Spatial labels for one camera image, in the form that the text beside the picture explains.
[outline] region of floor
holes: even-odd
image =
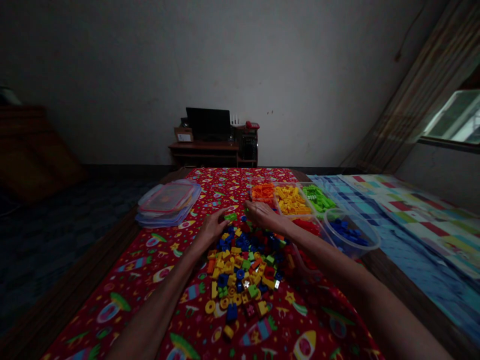
[[[0,218],[0,335],[159,180],[91,179]]]

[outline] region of wooden furniture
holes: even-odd
[[[211,163],[211,159],[227,159],[238,167],[239,145],[234,141],[174,142],[168,148],[178,167],[183,166],[186,160],[194,160],[194,163],[200,161],[199,165],[202,166]]]
[[[243,139],[247,137],[257,144],[254,158],[242,157]],[[197,167],[242,165],[256,168],[258,163],[258,132],[256,129],[247,129],[245,126],[235,128],[236,141],[203,141],[174,142],[169,145],[170,154],[177,167],[195,165]]]
[[[25,203],[87,177],[42,106],[0,106],[0,185]]]
[[[185,178],[191,169],[181,168],[162,184]],[[301,182],[311,180],[292,171]],[[135,206],[0,339],[2,359],[39,359],[71,321],[90,294],[108,274],[120,255],[140,232]],[[454,359],[480,359],[480,350],[380,249],[362,258],[366,268],[382,281],[435,336]]]

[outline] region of star print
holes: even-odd
[[[286,292],[285,300],[287,300],[290,305],[292,305],[295,302],[295,295],[294,295],[293,291],[292,292],[290,292],[290,291]]]

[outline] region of checkered blanket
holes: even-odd
[[[480,295],[422,241],[340,176],[309,176],[338,207],[358,213],[381,236],[381,249],[460,329],[480,346]]]

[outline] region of patterned tablecloth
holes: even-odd
[[[224,207],[243,214],[248,176],[296,181],[288,169],[194,169],[188,177],[203,190],[185,221],[178,227],[143,229],[42,359],[104,359],[195,241],[205,215]],[[278,291],[263,295],[271,310],[262,319],[248,318],[240,308],[231,325],[232,340],[223,336],[226,313],[218,303],[213,314],[205,312],[210,293],[211,278],[201,261],[174,310],[159,359],[383,359],[355,309],[326,279],[316,285],[284,279]]]

